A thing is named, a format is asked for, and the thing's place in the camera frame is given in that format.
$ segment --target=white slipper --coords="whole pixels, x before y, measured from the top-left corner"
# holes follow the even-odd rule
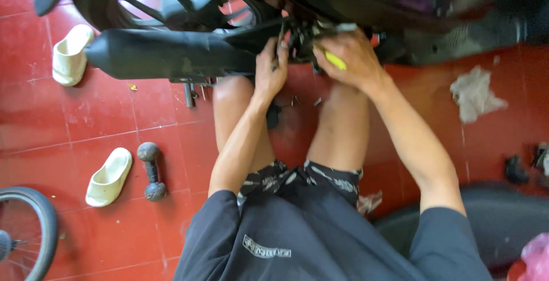
[[[86,70],[84,47],[93,40],[93,30],[87,25],[76,25],[59,43],[53,46],[53,79],[63,86],[80,82]]]
[[[116,200],[131,166],[132,154],[125,148],[114,149],[89,181],[86,203],[92,207],[103,207]]]

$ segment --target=man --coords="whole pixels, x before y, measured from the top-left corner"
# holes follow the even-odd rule
[[[360,31],[315,48],[337,83],[320,113],[303,168],[276,159],[265,114],[287,75],[288,48],[276,40],[257,56],[255,89],[227,77],[214,89],[219,157],[208,200],[186,233],[174,280],[491,280],[481,262],[443,146],[379,65]],[[356,212],[368,144],[368,102],[383,119],[421,190],[421,220],[408,259]],[[238,197],[246,198],[237,205]]]

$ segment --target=dumbbell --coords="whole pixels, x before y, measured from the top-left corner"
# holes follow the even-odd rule
[[[166,185],[162,182],[158,182],[156,158],[159,155],[160,148],[155,143],[142,143],[139,148],[137,148],[137,157],[147,166],[149,185],[145,188],[145,198],[152,202],[157,202],[166,195]]]

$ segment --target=hand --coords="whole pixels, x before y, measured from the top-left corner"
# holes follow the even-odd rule
[[[268,99],[269,102],[282,89],[288,76],[288,44],[282,41],[278,46],[278,67],[273,71],[271,65],[275,57],[275,46],[277,46],[277,38],[272,37],[255,59],[254,96]]]
[[[322,47],[343,60],[347,70],[340,70],[328,61]],[[370,41],[360,29],[320,39],[316,42],[313,52],[319,66],[328,76],[359,88],[368,95],[379,89],[383,79],[389,77],[379,65]]]

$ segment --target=red tile floor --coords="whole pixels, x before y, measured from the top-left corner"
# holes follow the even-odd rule
[[[212,91],[188,109],[182,85],[115,80],[91,66],[76,87],[58,85],[51,78],[52,44],[84,23],[70,0],[63,1],[38,18],[32,0],[0,0],[0,187],[33,187],[55,206],[63,238],[47,280],[171,280],[217,157]],[[477,64],[492,71],[491,88],[510,105],[462,125],[449,85]],[[504,158],[518,153],[528,162],[532,145],[549,141],[549,48],[516,46],[440,66],[387,70],[449,150],[462,184],[502,180]],[[290,67],[277,102],[296,95],[301,105],[285,107],[270,132],[289,166],[305,161],[321,107],[313,104],[328,90],[328,80],[309,66]],[[381,216],[418,200],[419,190],[374,108],[371,116],[361,193],[383,191],[374,211]],[[146,173],[134,154],[145,141],[164,153],[159,166],[170,194],[157,203],[143,197]],[[134,154],[124,189],[112,205],[86,207],[89,179],[116,147]]]

